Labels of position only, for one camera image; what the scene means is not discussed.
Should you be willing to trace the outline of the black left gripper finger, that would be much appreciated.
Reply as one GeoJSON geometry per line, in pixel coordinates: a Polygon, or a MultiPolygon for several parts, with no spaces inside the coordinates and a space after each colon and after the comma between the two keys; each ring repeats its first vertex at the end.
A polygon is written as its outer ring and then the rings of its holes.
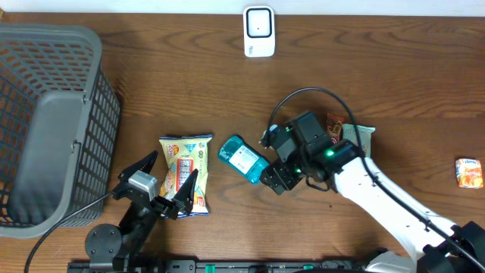
{"type": "Polygon", "coordinates": [[[199,170],[195,169],[188,176],[183,183],[183,186],[177,191],[174,196],[174,203],[179,212],[182,212],[186,216],[190,216],[192,213],[194,203],[194,192],[196,187],[196,180],[199,174],[199,170]]]}
{"type": "Polygon", "coordinates": [[[150,152],[146,157],[140,159],[136,163],[122,170],[122,172],[118,175],[118,179],[120,181],[128,181],[128,179],[132,175],[134,175],[137,171],[150,174],[152,168],[155,165],[157,157],[158,157],[158,151],[154,150],[150,152]]]}

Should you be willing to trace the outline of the yellow snack bag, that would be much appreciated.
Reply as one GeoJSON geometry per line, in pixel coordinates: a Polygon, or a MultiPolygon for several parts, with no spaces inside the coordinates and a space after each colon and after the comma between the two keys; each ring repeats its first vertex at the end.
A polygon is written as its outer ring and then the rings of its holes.
{"type": "Polygon", "coordinates": [[[208,182],[208,143],[211,139],[211,134],[159,138],[167,162],[167,174],[160,189],[161,196],[172,199],[189,175],[195,169],[198,170],[191,216],[209,215],[205,193],[208,182]]]}

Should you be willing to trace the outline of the teal mouthwash bottle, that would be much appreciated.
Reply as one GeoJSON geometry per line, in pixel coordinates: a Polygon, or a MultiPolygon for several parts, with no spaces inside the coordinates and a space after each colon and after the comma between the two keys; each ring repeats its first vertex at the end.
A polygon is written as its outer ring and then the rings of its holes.
{"type": "Polygon", "coordinates": [[[269,162],[238,135],[231,136],[219,149],[218,158],[241,174],[249,183],[260,183],[269,162]]]}

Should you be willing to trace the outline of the red brown snack packet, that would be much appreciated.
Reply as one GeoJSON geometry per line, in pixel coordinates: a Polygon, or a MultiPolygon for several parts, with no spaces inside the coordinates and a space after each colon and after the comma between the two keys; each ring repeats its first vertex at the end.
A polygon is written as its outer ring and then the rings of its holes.
{"type": "Polygon", "coordinates": [[[327,114],[327,133],[333,143],[338,143],[340,141],[342,125],[344,122],[345,119],[343,117],[331,113],[327,114]]]}

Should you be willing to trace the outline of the pale green wipes pack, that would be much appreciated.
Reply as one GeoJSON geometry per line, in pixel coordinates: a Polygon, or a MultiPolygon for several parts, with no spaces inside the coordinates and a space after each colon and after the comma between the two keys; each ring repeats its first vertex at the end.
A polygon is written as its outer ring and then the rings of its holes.
{"type": "Polygon", "coordinates": [[[362,150],[367,157],[371,157],[371,134],[375,131],[374,127],[366,127],[358,125],[358,132],[352,124],[343,125],[343,139],[349,140],[355,145],[358,145],[357,135],[361,139],[362,150]]]}

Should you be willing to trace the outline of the small orange juice carton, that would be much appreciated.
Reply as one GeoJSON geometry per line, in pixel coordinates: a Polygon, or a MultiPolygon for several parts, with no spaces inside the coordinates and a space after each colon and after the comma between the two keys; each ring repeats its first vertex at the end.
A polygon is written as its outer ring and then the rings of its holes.
{"type": "Polygon", "coordinates": [[[469,189],[483,187],[483,173],[479,160],[459,158],[455,161],[455,172],[459,187],[469,189]]]}

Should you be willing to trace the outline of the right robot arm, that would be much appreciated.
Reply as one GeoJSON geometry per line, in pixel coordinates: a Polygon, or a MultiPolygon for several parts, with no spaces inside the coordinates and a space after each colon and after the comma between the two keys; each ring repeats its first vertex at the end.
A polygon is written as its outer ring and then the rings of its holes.
{"type": "Polygon", "coordinates": [[[261,173],[261,182],[280,195],[301,179],[324,182],[328,190],[354,202],[383,226],[408,253],[387,250],[362,265],[369,272],[482,272],[484,229],[463,226],[422,205],[391,181],[348,140],[332,141],[311,111],[271,125],[261,144],[278,159],[261,173]]]}

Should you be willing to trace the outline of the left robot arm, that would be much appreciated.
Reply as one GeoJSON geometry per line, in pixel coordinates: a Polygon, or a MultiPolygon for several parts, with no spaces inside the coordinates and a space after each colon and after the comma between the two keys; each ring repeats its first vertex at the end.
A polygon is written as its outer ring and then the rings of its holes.
{"type": "Polygon", "coordinates": [[[112,190],[114,199],[127,198],[130,207],[118,225],[100,224],[86,236],[89,256],[83,272],[163,272],[161,262],[141,253],[157,220],[176,220],[182,212],[189,215],[194,204],[199,171],[189,172],[183,186],[172,199],[160,196],[160,183],[150,175],[158,152],[122,170],[119,184],[112,190]]]}

